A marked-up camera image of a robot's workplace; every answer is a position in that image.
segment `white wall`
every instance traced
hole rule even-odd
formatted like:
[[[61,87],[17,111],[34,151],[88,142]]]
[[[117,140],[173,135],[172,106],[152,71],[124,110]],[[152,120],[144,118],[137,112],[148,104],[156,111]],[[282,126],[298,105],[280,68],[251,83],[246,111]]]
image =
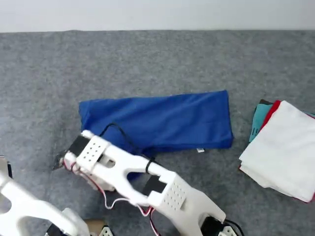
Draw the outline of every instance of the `white wall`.
[[[0,0],[0,32],[315,29],[315,0]]]

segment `black wire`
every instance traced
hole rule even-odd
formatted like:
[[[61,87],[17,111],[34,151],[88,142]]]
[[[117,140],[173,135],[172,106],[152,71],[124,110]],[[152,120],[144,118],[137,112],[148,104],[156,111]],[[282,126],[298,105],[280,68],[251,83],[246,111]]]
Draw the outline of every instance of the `black wire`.
[[[134,144],[134,142],[132,141],[132,139],[129,137],[128,134],[126,134],[126,132],[124,132],[124,130],[115,122],[111,122],[109,123],[104,129],[103,131],[99,134],[100,137],[102,137],[105,132],[108,130],[109,127],[116,127],[122,134],[122,136],[126,139],[126,141],[133,147],[134,151],[135,151],[135,154],[136,155],[140,155],[140,156],[143,156],[149,160],[154,161],[155,163],[157,163],[158,165],[161,166],[161,164],[159,164],[158,162],[155,161],[155,157],[147,157],[146,155],[142,154],[141,153],[141,148],[139,148],[136,144]]]
[[[240,231],[241,235],[242,236],[245,236],[241,226],[239,226],[237,223],[235,223],[234,221],[231,221],[231,220],[225,220],[226,223],[229,223],[229,224],[232,224],[232,225],[235,225],[237,227],[237,229]]]
[[[139,153],[140,148],[137,147],[134,142],[131,140],[131,138],[124,132],[124,130],[115,122],[111,122],[109,123],[104,129],[103,131],[99,134],[100,137],[102,137],[105,132],[108,130],[109,127],[116,127],[117,129],[119,129],[119,131],[121,132],[121,134],[123,135],[123,137],[126,139],[126,141],[134,148],[134,150],[136,150],[136,153]]]

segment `red cloth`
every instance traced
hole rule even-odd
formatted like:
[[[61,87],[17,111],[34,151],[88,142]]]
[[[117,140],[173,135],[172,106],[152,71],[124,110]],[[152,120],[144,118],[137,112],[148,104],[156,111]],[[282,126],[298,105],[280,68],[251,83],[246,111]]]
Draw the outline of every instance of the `red cloth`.
[[[269,112],[267,113],[267,115],[265,117],[265,120],[264,120],[260,130],[262,130],[262,128],[268,123],[268,121],[270,120],[272,114],[279,108],[280,104],[281,104],[280,100],[275,101],[275,103],[270,108]],[[314,193],[314,196],[313,196],[313,199],[311,200],[311,202],[312,201],[315,201],[315,193]]]

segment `stack of folded cloths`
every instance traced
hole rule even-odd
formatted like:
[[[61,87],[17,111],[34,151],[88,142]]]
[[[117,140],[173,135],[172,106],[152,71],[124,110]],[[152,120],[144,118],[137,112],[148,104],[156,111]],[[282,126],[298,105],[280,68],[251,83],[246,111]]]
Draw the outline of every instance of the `stack of folded cloths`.
[[[310,202],[315,193],[315,115],[262,100],[240,170],[264,188]]]

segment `cable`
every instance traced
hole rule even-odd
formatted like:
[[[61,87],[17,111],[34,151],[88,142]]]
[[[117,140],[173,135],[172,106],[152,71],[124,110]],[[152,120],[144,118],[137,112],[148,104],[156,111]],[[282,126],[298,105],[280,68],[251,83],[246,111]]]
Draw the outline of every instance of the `cable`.
[[[67,164],[65,163],[65,161],[63,161],[63,165],[65,166],[65,168],[66,168],[67,170],[71,171],[71,172],[73,172],[73,167],[75,166],[75,164],[76,164],[76,162],[73,162],[73,163],[71,164],[71,167],[69,168],[69,167],[67,166]],[[108,209],[108,210],[113,209],[116,202],[125,201],[125,202],[129,202],[129,203],[130,203],[130,200],[127,199],[127,198],[117,198],[116,200],[113,201],[113,203],[111,204],[111,206],[108,206],[108,205],[107,205],[107,197],[106,197],[106,193],[105,193],[104,189],[102,189],[101,186],[100,186],[98,183],[96,183],[96,181],[94,181],[91,177],[89,177],[86,173],[80,171],[80,169],[78,169],[77,171],[80,172],[80,176],[82,176],[83,178],[85,178],[85,179],[89,180],[90,182],[92,182],[92,183],[96,186],[96,188],[98,189],[98,191],[103,194],[104,201],[105,201],[104,205],[105,205],[106,209]],[[141,206],[139,206],[139,205],[136,205],[136,207],[140,210],[141,214],[142,214],[144,217],[147,217],[147,216],[150,214],[151,209],[152,209],[151,206],[148,208],[147,211],[145,211],[145,210],[144,210]]]
[[[241,226],[239,226],[237,223],[235,223],[234,221],[231,221],[231,220],[227,220],[227,219],[224,222],[235,225],[237,227],[237,229],[239,230],[239,232],[241,233],[241,235],[245,236]]]
[[[108,130],[109,127],[116,127],[119,129],[119,131],[121,132],[121,134],[123,135],[123,137],[126,139],[126,141],[134,148],[134,150],[137,150],[136,153],[139,153],[140,148],[137,147],[134,142],[132,141],[132,139],[124,132],[124,130],[115,122],[111,122],[109,123],[104,129],[103,131],[99,134],[100,137],[102,137],[105,132]]]
[[[152,230],[153,230],[153,232],[154,232],[154,234],[155,234],[156,236],[161,236],[161,234],[158,232],[158,230],[157,230],[157,228],[155,227],[155,225],[154,225],[154,223],[153,223],[153,220],[152,220],[152,214],[153,214],[154,211],[155,211],[155,209],[152,208],[151,211],[150,211],[150,216],[149,216],[151,228],[152,228]]]

